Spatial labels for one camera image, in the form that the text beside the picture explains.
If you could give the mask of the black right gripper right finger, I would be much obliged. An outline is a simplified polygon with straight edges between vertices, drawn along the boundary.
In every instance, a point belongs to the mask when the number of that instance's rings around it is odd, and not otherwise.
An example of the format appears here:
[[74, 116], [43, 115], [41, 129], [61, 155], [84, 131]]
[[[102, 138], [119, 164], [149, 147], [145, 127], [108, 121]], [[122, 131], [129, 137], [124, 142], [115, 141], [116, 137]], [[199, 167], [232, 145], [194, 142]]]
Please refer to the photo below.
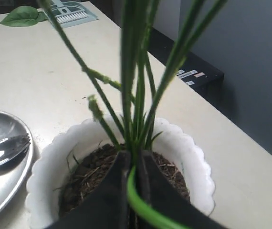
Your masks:
[[196, 209], [167, 180], [152, 152], [139, 153], [136, 166], [136, 215], [140, 229], [224, 229]]

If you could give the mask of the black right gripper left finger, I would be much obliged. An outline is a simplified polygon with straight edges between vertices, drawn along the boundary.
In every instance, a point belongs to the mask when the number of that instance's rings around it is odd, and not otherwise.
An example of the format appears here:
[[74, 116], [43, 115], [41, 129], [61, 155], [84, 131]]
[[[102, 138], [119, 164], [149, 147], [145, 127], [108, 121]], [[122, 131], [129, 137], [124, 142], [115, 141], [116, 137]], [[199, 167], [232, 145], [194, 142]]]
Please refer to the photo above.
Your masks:
[[126, 229], [129, 223], [127, 177], [131, 155], [122, 150], [98, 187], [76, 209], [49, 229]]

